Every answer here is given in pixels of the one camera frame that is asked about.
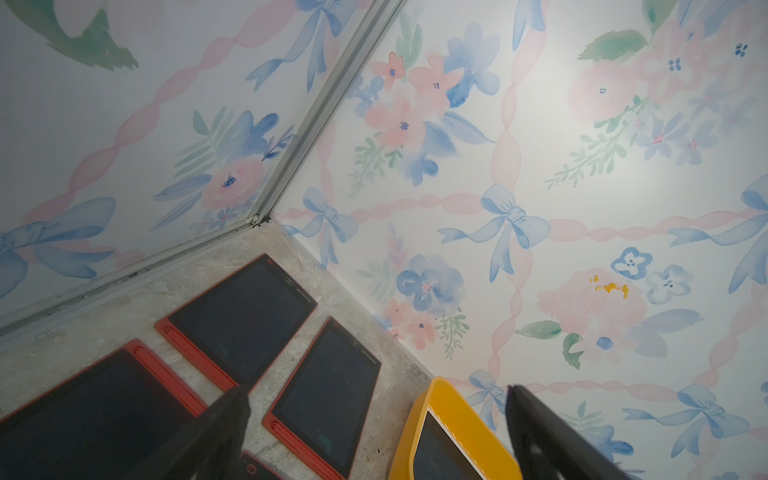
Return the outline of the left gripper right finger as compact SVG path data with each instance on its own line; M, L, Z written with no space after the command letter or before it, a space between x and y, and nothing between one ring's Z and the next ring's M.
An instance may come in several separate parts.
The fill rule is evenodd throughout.
M507 389L505 416L523 479L627 478L526 387L513 385Z

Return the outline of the red writing tablet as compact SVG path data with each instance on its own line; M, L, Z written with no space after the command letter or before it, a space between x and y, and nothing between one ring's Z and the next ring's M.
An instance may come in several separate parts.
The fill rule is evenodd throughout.
M207 408L135 339L1 421L4 479L120 479Z
M317 305L273 258L262 254L154 328L221 391L251 390Z
M262 425L323 479L347 479L381 361L330 317L262 419Z
M270 467L247 451L242 452L233 478L235 480L281 480L281 477Z

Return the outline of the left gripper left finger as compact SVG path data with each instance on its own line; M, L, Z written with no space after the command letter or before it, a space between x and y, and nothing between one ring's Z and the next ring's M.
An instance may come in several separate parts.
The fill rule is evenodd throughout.
M245 388L232 388L124 477L228 479L241 455L250 414Z

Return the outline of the pink white writing tablet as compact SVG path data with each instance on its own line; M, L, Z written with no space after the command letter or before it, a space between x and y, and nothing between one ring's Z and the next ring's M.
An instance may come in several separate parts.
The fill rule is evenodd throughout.
M416 480L481 480L482 477L459 449L437 418L425 416L413 461Z

